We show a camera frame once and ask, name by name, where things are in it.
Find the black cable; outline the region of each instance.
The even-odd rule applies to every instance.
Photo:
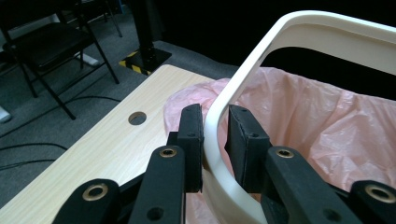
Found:
[[[44,162],[44,161],[56,161],[56,160],[22,161],[22,162],[13,163],[13,164],[10,164],[10,165],[0,166],[0,171],[4,171],[4,170],[7,170],[7,169],[15,168],[15,167],[18,167],[18,166],[23,166],[23,165],[26,165],[26,164],[31,164],[31,163],[36,163],[36,162]]]
[[[76,100],[80,100],[80,99],[89,99],[89,98],[93,98],[93,99],[95,99],[95,98],[96,98],[96,99],[106,99],[106,100],[111,100],[111,101],[115,101],[115,102],[118,102],[118,103],[121,102],[121,100],[117,100],[117,99],[114,99],[114,98],[111,98],[111,97],[106,97],[106,96],[81,96],[81,97],[77,97],[77,98],[71,99],[71,100],[65,102],[65,104],[68,104],[68,103],[73,102],[73,101],[76,101]],[[3,133],[2,135],[0,135],[0,138],[4,137],[4,136],[6,136],[6,135],[8,135],[8,134],[10,134],[10,133],[13,133],[13,132],[17,131],[19,128],[22,128],[22,127],[24,127],[24,126],[26,126],[26,125],[32,123],[33,121],[35,121],[35,120],[37,120],[37,119],[42,118],[43,116],[47,115],[49,112],[51,112],[52,110],[55,110],[55,109],[57,109],[57,108],[59,108],[58,105],[55,106],[55,107],[53,107],[53,108],[51,108],[50,110],[48,110],[48,111],[46,111],[46,112],[40,114],[40,115],[38,115],[37,117],[32,118],[32,119],[26,121],[26,122],[23,123],[22,125],[20,125],[20,126],[14,128],[14,129],[11,129],[10,131],[8,131],[8,132],[6,132],[6,133]]]
[[[54,144],[54,143],[26,143],[26,144],[19,144],[19,145],[14,145],[14,146],[9,146],[9,147],[0,147],[0,151],[7,150],[7,149],[12,149],[15,147],[30,147],[30,146],[52,146],[52,147],[59,147],[63,150],[67,150],[67,147]]]
[[[73,99],[71,99],[71,100],[68,100],[68,101],[66,101],[65,102],[65,104],[68,104],[68,103],[71,103],[71,102],[73,102],[73,101],[77,101],[77,100],[84,100],[84,99],[105,99],[105,100],[111,100],[111,101],[115,101],[115,102],[121,102],[121,100],[117,100],[117,99],[114,99],[114,98],[111,98],[111,97],[107,97],[107,96],[80,96],[80,97],[76,97],[76,98],[73,98]]]

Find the black pole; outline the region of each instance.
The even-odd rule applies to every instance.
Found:
[[[125,59],[125,65],[133,68],[136,72],[149,75],[166,61],[171,54],[160,49],[155,49],[152,44],[152,32],[147,1],[130,0],[129,2],[129,7],[134,16],[139,49],[134,55]]]

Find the gray carpet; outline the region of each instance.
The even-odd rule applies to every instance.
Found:
[[[147,76],[119,65],[119,61],[138,49],[134,19],[126,7],[116,15],[123,37],[111,21],[93,21],[96,34],[111,66],[120,80],[116,85],[105,66],[95,71],[62,95],[76,115],[71,120],[57,106],[49,93],[35,84],[38,97],[33,98],[22,76],[13,66],[0,72],[0,105],[12,119],[0,124],[0,207],[18,194],[51,163],[70,148],[85,132],[105,116]],[[172,53],[165,63],[214,79],[231,77],[237,67],[217,63],[203,55],[162,41],[154,46]],[[95,48],[85,51],[99,59]],[[80,72],[78,61],[72,61],[47,77],[55,89]]]

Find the black stand base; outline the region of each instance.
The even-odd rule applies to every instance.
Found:
[[[163,62],[165,62],[169,57],[171,57],[171,53],[160,49],[154,49],[154,56],[148,61],[144,60],[141,50],[137,49],[128,57],[124,58],[120,65],[128,67],[136,71],[137,73],[141,73],[144,75],[151,75]]]

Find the round hole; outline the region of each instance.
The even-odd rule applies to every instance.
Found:
[[[375,198],[382,203],[396,203],[396,196],[387,189],[376,185],[368,185],[365,190],[372,198]]]
[[[103,189],[101,189],[101,188],[91,189],[91,191],[88,192],[88,194],[89,194],[91,197],[98,196],[98,195],[100,195],[101,193],[103,193]]]
[[[97,201],[105,197],[107,191],[108,187],[106,184],[91,185],[84,191],[82,198],[85,201]]]
[[[163,209],[154,207],[148,210],[148,219],[151,221],[160,220],[163,217]]]
[[[341,216],[330,208],[326,208],[323,210],[323,215],[329,220],[333,222],[340,222]]]
[[[283,157],[283,158],[292,158],[294,157],[294,153],[292,153],[291,151],[287,150],[287,149],[278,149],[276,151],[276,155]]]
[[[164,158],[174,157],[177,154],[177,151],[172,148],[166,148],[160,151],[160,156]]]
[[[140,125],[146,121],[146,114],[143,112],[134,112],[131,116],[129,116],[128,121],[132,125]]]

